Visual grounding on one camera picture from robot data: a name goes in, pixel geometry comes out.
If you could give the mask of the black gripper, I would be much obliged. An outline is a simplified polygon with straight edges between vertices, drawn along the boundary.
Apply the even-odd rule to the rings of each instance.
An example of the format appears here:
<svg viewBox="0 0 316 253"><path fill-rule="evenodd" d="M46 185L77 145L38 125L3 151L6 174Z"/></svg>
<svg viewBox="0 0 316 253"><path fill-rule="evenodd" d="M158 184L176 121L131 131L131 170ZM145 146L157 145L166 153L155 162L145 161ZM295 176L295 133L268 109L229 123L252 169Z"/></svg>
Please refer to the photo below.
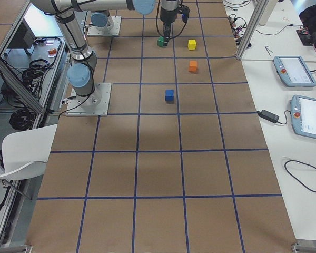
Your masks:
<svg viewBox="0 0 316 253"><path fill-rule="evenodd" d="M163 22L164 47L167 47L170 41L171 24L175 22L178 11L178 0L161 0L160 19Z"/></svg>

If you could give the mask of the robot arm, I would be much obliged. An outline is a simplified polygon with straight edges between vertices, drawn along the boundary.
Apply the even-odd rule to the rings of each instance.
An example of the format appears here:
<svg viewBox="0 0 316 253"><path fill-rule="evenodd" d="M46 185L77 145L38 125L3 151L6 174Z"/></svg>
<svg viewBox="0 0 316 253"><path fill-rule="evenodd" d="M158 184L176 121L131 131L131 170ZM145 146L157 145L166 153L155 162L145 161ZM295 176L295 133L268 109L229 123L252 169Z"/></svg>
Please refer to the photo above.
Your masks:
<svg viewBox="0 0 316 253"><path fill-rule="evenodd" d="M137 11L141 15L151 13L156 1L32 1L44 14L54 16L70 48L73 65L68 69L67 77L72 85L78 104L83 107L95 106L101 101L101 93L94 82L97 64L95 52L88 46L75 12L91 11L102 14L98 26L105 27L110 20L109 10Z"/></svg>
<svg viewBox="0 0 316 253"><path fill-rule="evenodd" d="M109 31L114 26L108 10L92 12L91 23L100 31Z"/></svg>

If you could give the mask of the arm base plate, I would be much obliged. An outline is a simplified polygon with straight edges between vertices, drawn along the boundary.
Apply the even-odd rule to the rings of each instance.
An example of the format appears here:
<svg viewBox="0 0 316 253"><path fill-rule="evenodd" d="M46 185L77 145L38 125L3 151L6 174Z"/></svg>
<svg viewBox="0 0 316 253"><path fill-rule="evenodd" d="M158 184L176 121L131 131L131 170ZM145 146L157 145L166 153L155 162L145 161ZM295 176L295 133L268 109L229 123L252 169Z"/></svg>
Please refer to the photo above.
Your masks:
<svg viewBox="0 0 316 253"><path fill-rule="evenodd" d="M120 33L120 16L92 15L91 23L87 28L88 36L117 37Z"/></svg>
<svg viewBox="0 0 316 253"><path fill-rule="evenodd" d="M72 88L71 96L74 99L69 100L67 105L66 116L107 116L110 104L112 83L97 83L95 90L86 98L77 96Z"/></svg>

